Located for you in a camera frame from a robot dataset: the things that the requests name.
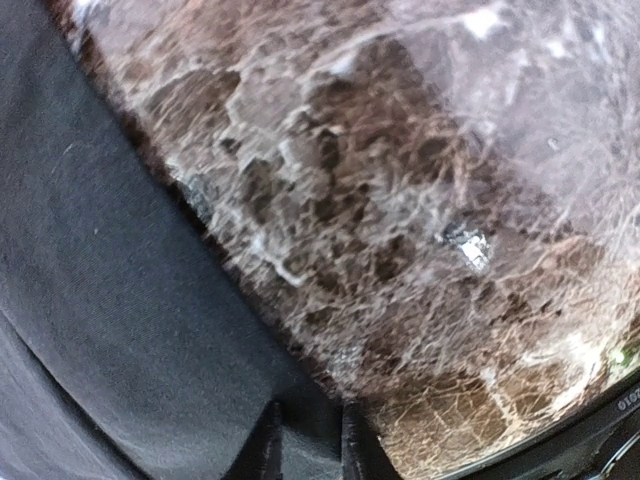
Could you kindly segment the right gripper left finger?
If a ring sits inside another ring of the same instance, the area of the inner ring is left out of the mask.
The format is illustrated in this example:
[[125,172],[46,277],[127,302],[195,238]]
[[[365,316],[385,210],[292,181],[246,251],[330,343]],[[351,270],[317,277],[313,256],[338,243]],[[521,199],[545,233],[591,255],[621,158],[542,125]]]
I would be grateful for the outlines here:
[[282,479],[282,418],[280,404],[269,402],[234,461],[235,479]]

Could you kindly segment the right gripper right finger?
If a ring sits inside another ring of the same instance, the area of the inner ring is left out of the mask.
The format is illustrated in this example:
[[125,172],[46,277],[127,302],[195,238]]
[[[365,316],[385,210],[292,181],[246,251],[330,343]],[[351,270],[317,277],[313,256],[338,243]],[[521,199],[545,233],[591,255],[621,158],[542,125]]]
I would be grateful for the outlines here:
[[355,403],[343,406],[341,464],[345,480],[401,480]]

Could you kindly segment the black long sleeve shirt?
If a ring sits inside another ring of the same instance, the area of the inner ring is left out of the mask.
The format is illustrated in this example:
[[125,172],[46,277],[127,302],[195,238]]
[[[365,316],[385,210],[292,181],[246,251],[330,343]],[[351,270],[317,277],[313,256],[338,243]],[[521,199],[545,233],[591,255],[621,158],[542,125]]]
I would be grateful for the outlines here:
[[340,410],[271,337],[135,117],[39,1],[1,5],[1,475],[219,479],[267,402],[288,479],[340,475]]

